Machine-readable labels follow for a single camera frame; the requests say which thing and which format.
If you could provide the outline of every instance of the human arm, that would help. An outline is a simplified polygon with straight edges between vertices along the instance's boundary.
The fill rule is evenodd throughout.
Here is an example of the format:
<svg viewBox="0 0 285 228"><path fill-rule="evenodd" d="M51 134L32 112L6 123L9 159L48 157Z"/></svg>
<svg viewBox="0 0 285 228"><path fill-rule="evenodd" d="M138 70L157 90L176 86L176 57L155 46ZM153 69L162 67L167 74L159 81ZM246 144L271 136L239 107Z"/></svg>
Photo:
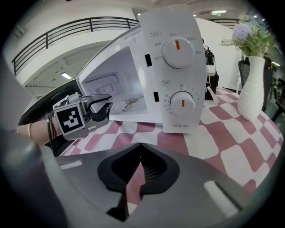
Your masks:
<svg viewBox="0 0 285 228"><path fill-rule="evenodd" d="M61 130L57 124L56 119L52 118L52 122L54 124L57 136L61 135ZM29 137L28 126L29 126L28 124L18 126L17 132L21 135ZM49 142L49 133L48 133L48 126L46 120L41 120L33 123L30 126L30 132L31 132L31 139L38 145L43 146Z"/></svg>

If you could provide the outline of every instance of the vase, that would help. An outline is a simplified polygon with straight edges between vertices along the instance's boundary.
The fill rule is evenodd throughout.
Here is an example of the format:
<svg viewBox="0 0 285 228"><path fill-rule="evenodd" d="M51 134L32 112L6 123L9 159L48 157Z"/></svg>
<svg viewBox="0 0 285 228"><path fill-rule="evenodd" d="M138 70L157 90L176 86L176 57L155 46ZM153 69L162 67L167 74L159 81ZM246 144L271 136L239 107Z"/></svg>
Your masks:
<svg viewBox="0 0 285 228"><path fill-rule="evenodd" d="M254 120L261 112L264 101L263 71L265 59L249 56L250 70L237 104L240 115L247 120Z"/></svg>

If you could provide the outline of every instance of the purple flower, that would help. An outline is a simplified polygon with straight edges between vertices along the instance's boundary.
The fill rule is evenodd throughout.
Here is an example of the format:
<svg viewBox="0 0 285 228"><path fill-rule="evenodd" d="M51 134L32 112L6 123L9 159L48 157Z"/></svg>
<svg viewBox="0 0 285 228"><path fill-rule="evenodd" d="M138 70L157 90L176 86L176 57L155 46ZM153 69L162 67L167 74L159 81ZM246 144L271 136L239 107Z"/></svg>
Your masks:
<svg viewBox="0 0 285 228"><path fill-rule="evenodd" d="M233 29L232 39L234 41L245 41L252 29L248 24L238 24Z"/></svg>

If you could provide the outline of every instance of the wahin logo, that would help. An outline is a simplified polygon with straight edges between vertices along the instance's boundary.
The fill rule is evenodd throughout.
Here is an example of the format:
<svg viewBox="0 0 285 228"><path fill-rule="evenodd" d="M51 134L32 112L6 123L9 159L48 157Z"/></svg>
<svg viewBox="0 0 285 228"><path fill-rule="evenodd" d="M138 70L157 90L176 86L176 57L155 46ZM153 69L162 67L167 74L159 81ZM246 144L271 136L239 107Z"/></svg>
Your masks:
<svg viewBox="0 0 285 228"><path fill-rule="evenodd" d="M189 127L189 124L172 124L173 127Z"/></svg>

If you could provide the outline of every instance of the railing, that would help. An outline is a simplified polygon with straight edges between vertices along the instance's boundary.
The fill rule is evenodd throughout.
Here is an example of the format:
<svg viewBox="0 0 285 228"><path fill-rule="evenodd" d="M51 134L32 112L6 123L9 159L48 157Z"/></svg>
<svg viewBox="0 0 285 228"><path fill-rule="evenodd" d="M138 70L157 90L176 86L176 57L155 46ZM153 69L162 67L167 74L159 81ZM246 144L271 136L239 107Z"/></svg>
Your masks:
<svg viewBox="0 0 285 228"><path fill-rule="evenodd" d="M227 26L230 29L233 29L233 27L239 23L238 19L209 19L209 20Z"/></svg>
<svg viewBox="0 0 285 228"><path fill-rule="evenodd" d="M86 33L106 29L128 30L136 25L138 25L137 20L114 16L90 17L60 25L32 41L16 55L12 60L15 76L25 67L26 64L28 64L28 61L31 61L33 57L40 53L40 51L48 49L51 44L55 44L65 37L76 33Z"/></svg>

